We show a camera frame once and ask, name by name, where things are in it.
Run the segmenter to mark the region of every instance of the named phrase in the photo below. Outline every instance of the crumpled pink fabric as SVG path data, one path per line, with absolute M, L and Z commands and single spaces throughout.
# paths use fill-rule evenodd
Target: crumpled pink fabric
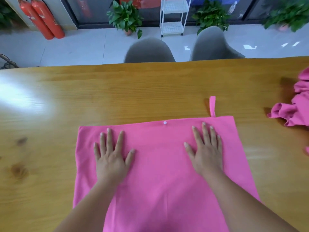
M 277 103 L 268 114 L 269 118 L 285 119 L 285 126 L 309 126 L 309 67 L 299 74 L 298 79 L 294 85 L 297 94 L 292 99 L 292 104 Z
M 192 125 L 213 125 L 223 141 L 227 176 L 259 199 L 232 116 L 186 118 L 116 126 L 81 126 L 76 145 L 76 182 L 73 206 L 97 181 L 94 142 L 113 129 L 116 143 L 125 131 L 123 153 L 135 148 L 135 159 L 108 208 L 104 232 L 228 232 L 222 211 L 207 182 L 198 175 L 183 146 L 196 149 Z

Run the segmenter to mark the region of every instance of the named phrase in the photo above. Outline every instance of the plant pot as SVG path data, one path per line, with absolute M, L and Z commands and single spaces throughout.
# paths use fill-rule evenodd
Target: plant pot
M 127 36 L 132 35 L 132 31 L 131 31 L 131 30 L 129 30 L 129 31 L 123 30 L 123 32 L 124 32 Z
M 289 25 L 288 24 L 283 24 L 283 25 L 280 25 L 279 27 L 278 27 L 278 30 L 280 31 L 280 32 L 285 32 L 285 31 L 287 31 L 289 29 Z

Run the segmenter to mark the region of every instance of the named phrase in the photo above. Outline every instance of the chair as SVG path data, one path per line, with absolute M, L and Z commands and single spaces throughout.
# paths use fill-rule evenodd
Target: chair
M 128 50 L 124 63 L 175 62 L 170 48 L 157 38 L 146 38 L 134 43 Z
M 245 56 L 228 45 L 219 27 L 211 26 L 197 36 L 190 61 L 234 58 L 245 58 Z

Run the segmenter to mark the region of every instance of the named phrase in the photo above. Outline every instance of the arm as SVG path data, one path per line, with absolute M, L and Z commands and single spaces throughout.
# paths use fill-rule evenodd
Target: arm
M 297 232 L 294 227 L 256 200 L 248 192 L 230 180 L 222 171 L 222 141 L 214 128 L 210 135 L 205 123 L 202 125 L 202 141 L 193 127 L 197 152 L 184 143 L 195 170 L 203 176 L 214 192 L 231 232 Z
M 101 133 L 100 148 L 97 143 L 94 144 L 97 183 L 54 232 L 102 232 L 109 204 L 118 184 L 127 175 L 134 154 L 131 150 L 124 161 L 121 155 L 123 131 L 119 134 L 115 150 L 111 132 L 108 129 L 106 144 L 104 133 Z

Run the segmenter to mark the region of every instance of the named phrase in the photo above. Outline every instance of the white rolling cart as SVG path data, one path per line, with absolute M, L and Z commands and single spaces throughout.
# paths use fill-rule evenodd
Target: white rolling cart
M 161 37 L 168 34 L 181 34 L 183 35 L 184 27 L 186 26 L 188 12 L 190 8 L 191 0 L 189 4 L 187 0 L 161 0 L 161 11 L 160 11 L 160 29 Z M 181 14 L 179 22 L 164 23 L 165 14 Z M 182 25 L 183 14 L 186 14 L 184 25 Z

